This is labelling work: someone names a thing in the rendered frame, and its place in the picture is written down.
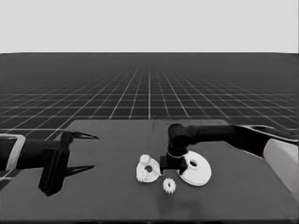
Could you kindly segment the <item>large thick white disc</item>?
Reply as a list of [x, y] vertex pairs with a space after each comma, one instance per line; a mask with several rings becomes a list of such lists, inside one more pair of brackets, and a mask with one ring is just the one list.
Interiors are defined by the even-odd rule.
[[209, 162], [205, 157], [191, 150], [184, 155], [184, 159], [187, 169], [180, 175], [180, 178], [192, 186], [204, 186], [212, 175]]

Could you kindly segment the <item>white round carrier with pins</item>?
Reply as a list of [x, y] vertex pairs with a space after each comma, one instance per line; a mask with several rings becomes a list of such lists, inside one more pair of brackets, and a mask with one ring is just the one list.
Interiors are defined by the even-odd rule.
[[141, 162], [138, 163], [135, 172], [138, 173], [143, 170], [147, 170], [149, 172], [148, 180], [143, 183], [154, 182], [161, 176], [160, 164], [153, 158], [151, 158], [149, 164], [142, 164]]

